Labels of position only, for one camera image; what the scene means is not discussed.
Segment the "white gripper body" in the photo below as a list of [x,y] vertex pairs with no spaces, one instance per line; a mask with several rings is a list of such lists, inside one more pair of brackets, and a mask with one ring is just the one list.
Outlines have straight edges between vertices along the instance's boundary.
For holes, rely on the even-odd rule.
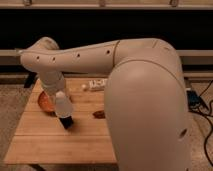
[[43,90],[50,96],[55,95],[59,91],[64,91],[66,88],[66,81],[61,72],[41,72],[39,79]]

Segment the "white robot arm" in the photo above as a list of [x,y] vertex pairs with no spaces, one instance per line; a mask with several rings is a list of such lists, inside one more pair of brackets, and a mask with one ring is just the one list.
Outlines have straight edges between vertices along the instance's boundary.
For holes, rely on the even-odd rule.
[[104,113],[119,171],[190,171],[187,93],[180,57],[158,38],[60,49],[49,37],[20,53],[65,127],[74,106],[65,72],[105,74]]

